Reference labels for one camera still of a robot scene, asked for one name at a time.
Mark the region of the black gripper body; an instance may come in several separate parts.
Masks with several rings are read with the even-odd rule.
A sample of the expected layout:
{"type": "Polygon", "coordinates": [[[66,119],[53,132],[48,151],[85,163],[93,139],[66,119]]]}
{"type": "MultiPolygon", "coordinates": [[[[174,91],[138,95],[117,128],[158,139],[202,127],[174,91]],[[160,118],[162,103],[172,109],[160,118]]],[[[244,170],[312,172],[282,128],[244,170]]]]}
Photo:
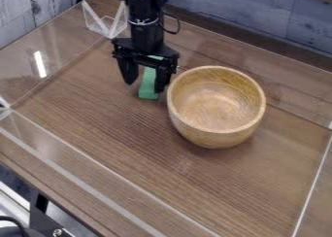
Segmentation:
{"type": "Polygon", "coordinates": [[[140,66],[148,66],[157,70],[158,67],[165,67],[174,74],[177,68],[177,60],[180,54],[176,50],[161,44],[154,51],[140,51],[132,46],[129,38],[114,38],[113,58],[118,62],[118,58],[132,58],[133,62],[140,66]]]}

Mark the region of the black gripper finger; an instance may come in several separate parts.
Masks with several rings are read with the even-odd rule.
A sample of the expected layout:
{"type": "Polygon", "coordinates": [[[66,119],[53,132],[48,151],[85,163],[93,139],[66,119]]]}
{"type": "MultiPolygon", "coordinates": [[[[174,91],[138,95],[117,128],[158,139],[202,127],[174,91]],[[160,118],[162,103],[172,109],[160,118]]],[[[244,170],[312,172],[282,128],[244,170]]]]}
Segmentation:
{"type": "Polygon", "coordinates": [[[165,90],[165,87],[169,83],[170,72],[165,67],[158,67],[156,70],[156,79],[154,79],[154,92],[161,93],[165,90]]]}
{"type": "Polygon", "coordinates": [[[138,77],[138,65],[132,58],[118,58],[118,69],[122,80],[128,85],[132,85],[138,77]]]}

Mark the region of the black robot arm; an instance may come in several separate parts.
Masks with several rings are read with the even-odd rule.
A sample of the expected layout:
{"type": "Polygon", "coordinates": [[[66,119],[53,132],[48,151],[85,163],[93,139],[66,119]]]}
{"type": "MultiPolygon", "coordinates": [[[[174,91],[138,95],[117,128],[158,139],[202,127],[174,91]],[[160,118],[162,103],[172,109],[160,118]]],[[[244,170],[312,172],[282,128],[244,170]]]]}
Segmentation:
{"type": "Polygon", "coordinates": [[[180,29],[165,28],[166,0],[124,0],[128,9],[130,36],[114,38],[113,58],[117,60],[122,80],[132,85],[138,77],[138,66],[156,70],[154,92],[161,93],[176,73],[178,52],[165,44],[165,33],[177,34],[180,29]]]}

